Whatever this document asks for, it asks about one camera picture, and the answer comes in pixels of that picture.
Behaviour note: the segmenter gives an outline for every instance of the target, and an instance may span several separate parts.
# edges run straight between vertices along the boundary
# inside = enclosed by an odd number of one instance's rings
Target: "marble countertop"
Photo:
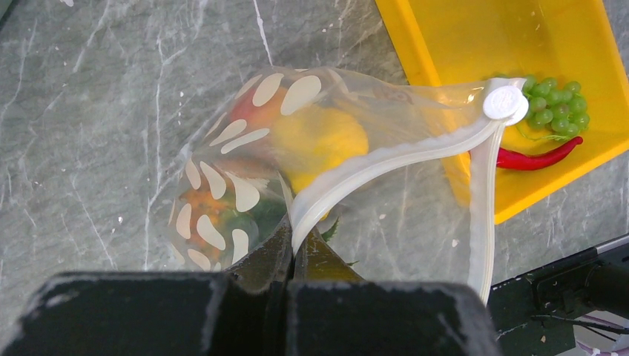
[[[625,67],[629,0],[605,2]],[[0,30],[0,345],[67,270],[177,268],[177,172],[256,70],[404,84],[371,0],[19,0]],[[629,231],[629,155],[497,227],[494,282]]]

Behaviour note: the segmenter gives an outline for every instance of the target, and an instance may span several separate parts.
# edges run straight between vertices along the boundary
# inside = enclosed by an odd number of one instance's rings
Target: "yellow plastic tray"
[[[600,0],[376,3],[412,85],[473,82],[497,72],[582,84],[591,117],[584,144],[540,171],[499,169],[496,223],[629,149],[629,85]],[[528,154],[557,145],[532,142],[515,128],[507,129],[502,144]]]

